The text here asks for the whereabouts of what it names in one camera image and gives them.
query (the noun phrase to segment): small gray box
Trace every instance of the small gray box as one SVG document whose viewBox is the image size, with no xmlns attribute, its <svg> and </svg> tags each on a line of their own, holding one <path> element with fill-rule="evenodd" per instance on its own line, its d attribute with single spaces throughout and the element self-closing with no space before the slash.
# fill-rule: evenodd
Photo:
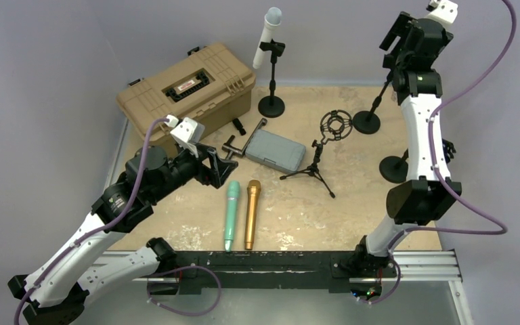
<svg viewBox="0 0 520 325">
<path fill-rule="evenodd" d="M 289 174 L 298 171 L 305 153 L 306 146 L 303 144 L 258 130 L 254 132 L 244 155 L 251 161 Z"/>
</svg>

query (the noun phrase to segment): teal microphone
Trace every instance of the teal microphone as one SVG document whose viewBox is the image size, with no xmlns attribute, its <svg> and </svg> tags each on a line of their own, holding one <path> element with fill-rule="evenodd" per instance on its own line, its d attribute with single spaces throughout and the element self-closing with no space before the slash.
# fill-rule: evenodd
<svg viewBox="0 0 520 325">
<path fill-rule="evenodd" d="M 236 228 L 236 216 L 238 213 L 238 197 L 240 196 L 240 183 L 231 181 L 228 184 L 228 204 L 226 206 L 226 226 L 224 228 L 224 248 L 227 252 L 232 250 L 234 230 Z"/>
</svg>

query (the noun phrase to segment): beige tabletop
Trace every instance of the beige tabletop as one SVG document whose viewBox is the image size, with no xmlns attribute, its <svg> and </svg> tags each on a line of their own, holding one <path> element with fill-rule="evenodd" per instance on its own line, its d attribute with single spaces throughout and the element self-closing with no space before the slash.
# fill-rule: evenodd
<svg viewBox="0 0 520 325">
<path fill-rule="evenodd" d="M 300 166 L 313 160 L 314 139 L 320 140 L 320 120 L 331 110 L 354 114 L 368 110 L 379 87 L 278 87 L 276 93 L 286 104 L 285 113 L 269 118 L 264 130 L 304 144 L 306 155 Z M 240 136 L 232 124 L 225 125 L 201 142 L 221 146 L 230 135 L 233 145 L 241 148 L 262 116 L 257 104 L 267 95 L 265 87 L 252 90 L 252 108 L 240 117 L 248 131 Z M 380 161 L 399 156 L 406 149 L 406 128 L 397 103 L 388 91 L 377 114 L 381 128 L 374 135 L 353 130 L 348 138 L 324 146 L 318 165 L 322 177 L 336 194 L 333 199 L 318 180 L 299 175 L 281 181 L 281 172 L 246 158 L 236 158 L 238 168 L 229 180 L 240 182 L 240 201 L 233 249 L 244 250 L 246 224 L 246 186 L 252 179 L 261 182 L 256 251 L 333 251 L 351 250 L 363 235 L 369 234 L 385 215 L 385 197 L 395 184 L 385 181 L 379 171 Z M 136 132 L 130 132 L 125 159 L 142 146 Z M 163 237 L 178 251 L 220 251 L 224 248 L 227 186 L 216 190 L 190 181 L 154 207 L 154 214 L 117 242 L 112 250 L 136 250 L 153 237 Z M 406 238 L 399 250 L 440 249 L 433 232 L 416 232 Z"/>
</svg>

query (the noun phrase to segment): white microphone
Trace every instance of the white microphone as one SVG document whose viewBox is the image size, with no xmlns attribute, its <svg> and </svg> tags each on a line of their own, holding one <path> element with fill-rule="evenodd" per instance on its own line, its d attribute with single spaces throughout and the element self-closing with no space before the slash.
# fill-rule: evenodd
<svg viewBox="0 0 520 325">
<path fill-rule="evenodd" d="M 262 61 L 264 61 L 264 51 L 260 49 L 260 43 L 270 43 L 274 31 L 276 30 L 276 27 L 280 25 L 281 21 L 282 10 L 278 9 L 277 7 L 272 7 L 268 9 L 266 16 L 264 16 L 264 30 L 262 30 L 260 42 L 258 42 L 258 47 L 256 48 L 256 55 L 254 56 L 254 61 L 252 63 L 252 67 L 254 69 L 260 68 L 260 66 L 262 65 Z"/>
</svg>

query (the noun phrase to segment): gray wall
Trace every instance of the gray wall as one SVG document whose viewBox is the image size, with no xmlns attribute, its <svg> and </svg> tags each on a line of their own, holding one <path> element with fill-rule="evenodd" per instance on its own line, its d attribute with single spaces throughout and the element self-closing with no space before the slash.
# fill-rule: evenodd
<svg viewBox="0 0 520 325">
<path fill-rule="evenodd" d="M 125 77 L 85 1 L 0 0 L 0 324 L 100 195 Z"/>
<path fill-rule="evenodd" d="M 466 2 L 460 2 L 460 17 L 474 19 L 454 30 L 473 33 L 454 40 L 441 61 L 448 94 L 490 65 L 510 26 L 499 0 Z M 441 235 L 444 248 L 457 250 L 476 325 L 520 324 L 520 1 L 514 2 L 519 29 L 512 49 L 486 81 L 442 116 L 443 134 L 458 150 L 450 169 L 463 184 L 463 197 L 509 226 L 503 236 Z M 459 204 L 439 225 L 496 229 Z"/>
<path fill-rule="evenodd" d="M 379 84 L 378 49 L 402 10 L 423 16 L 426 1 L 111 1 L 89 0 L 101 27 L 132 81 L 178 62 L 187 50 L 216 41 L 252 66 L 263 17 L 282 10 L 274 39 L 286 43 L 276 67 L 283 84 Z M 257 71 L 269 80 L 269 60 Z"/>
</svg>

